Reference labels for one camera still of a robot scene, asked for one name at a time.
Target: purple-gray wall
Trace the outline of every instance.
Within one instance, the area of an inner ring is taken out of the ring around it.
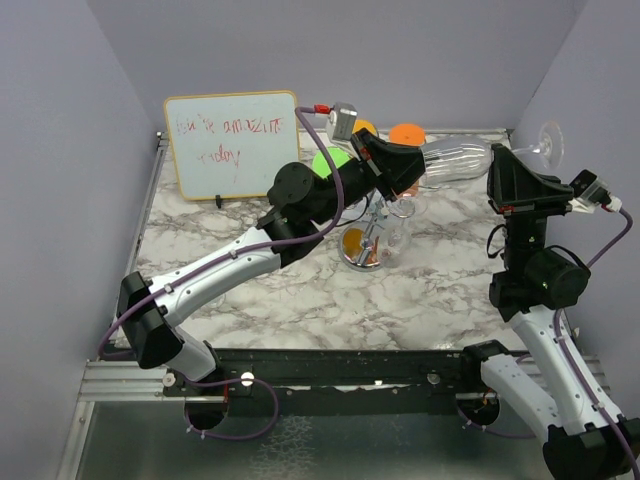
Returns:
[[[565,138],[556,170],[565,181],[587,168],[607,180],[640,220],[640,2],[591,0],[578,18],[514,134],[533,143],[546,120]],[[552,222],[549,238],[590,258],[624,226],[619,215],[571,214]],[[589,287],[569,312],[580,342],[600,356],[614,398],[640,415],[640,227],[593,268]]]
[[[172,95],[290,89],[378,126],[514,128],[584,0],[87,0],[155,126]]]
[[[54,478],[155,130],[83,0],[0,14],[0,477]]]

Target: red handwritten text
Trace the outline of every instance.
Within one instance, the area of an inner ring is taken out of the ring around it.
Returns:
[[[202,121],[202,124],[204,125],[204,129],[207,132],[216,133],[214,128],[213,128],[213,120],[211,120],[208,117],[203,117],[200,114],[198,114],[198,118],[200,118],[200,120]]]
[[[189,117],[182,120],[179,116],[176,117],[176,131],[178,135],[184,135],[196,129],[195,121]]]
[[[202,163],[207,161],[215,162],[215,163],[229,163],[233,162],[236,167],[236,173],[233,178],[233,183],[236,183],[238,176],[238,169],[240,168],[240,150],[236,150],[233,152],[232,150],[226,149],[222,144],[218,147],[218,150],[211,153],[203,153],[199,157],[197,157]]]
[[[280,133],[282,130],[282,117],[272,118],[269,121],[265,121],[260,118],[236,118],[234,120],[227,120],[224,122],[224,133]]]

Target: orange ball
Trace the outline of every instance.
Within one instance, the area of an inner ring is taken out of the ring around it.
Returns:
[[[426,141],[426,134],[419,125],[401,123],[391,129],[389,132],[389,141],[400,145],[420,147],[424,145]]]
[[[366,128],[374,135],[378,135],[378,130],[373,126],[373,123],[369,122],[368,120],[361,120],[357,118],[356,123],[353,126],[353,133],[356,133],[358,130],[362,130],[363,128]]]

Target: orange object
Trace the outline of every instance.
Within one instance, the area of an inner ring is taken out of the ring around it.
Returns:
[[[363,128],[366,128],[374,135],[378,135],[378,130],[373,126],[373,123],[369,122],[368,120],[360,120],[359,118],[356,119],[356,123],[353,125],[353,133],[357,132],[358,130],[362,130]]]
[[[426,142],[426,133],[419,125],[412,123],[401,123],[396,125],[389,132],[389,141],[399,145],[409,145],[411,147],[421,147]],[[415,197],[418,195],[420,181],[418,180],[406,191],[402,192],[403,196]]]
[[[342,250],[347,257],[356,258],[363,252],[362,235],[364,235],[364,232],[359,228],[351,228],[345,232],[342,237]],[[373,249],[371,250],[371,255],[367,258],[367,265],[378,263],[378,240],[379,238],[376,237]]]

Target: marble tabletop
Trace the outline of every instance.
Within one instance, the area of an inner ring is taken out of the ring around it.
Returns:
[[[508,145],[502,132],[480,136]],[[308,134],[300,144],[301,160],[310,161],[317,148]],[[502,263],[485,252],[500,220],[485,192],[486,176],[421,190],[410,260],[397,268],[351,270],[338,257],[335,231],[303,260],[238,286],[182,326],[219,348],[459,349],[497,339],[522,349],[489,303],[491,274]],[[169,149],[137,269],[147,278],[176,270],[234,240],[268,209],[266,198],[229,200],[222,209],[185,201]]]

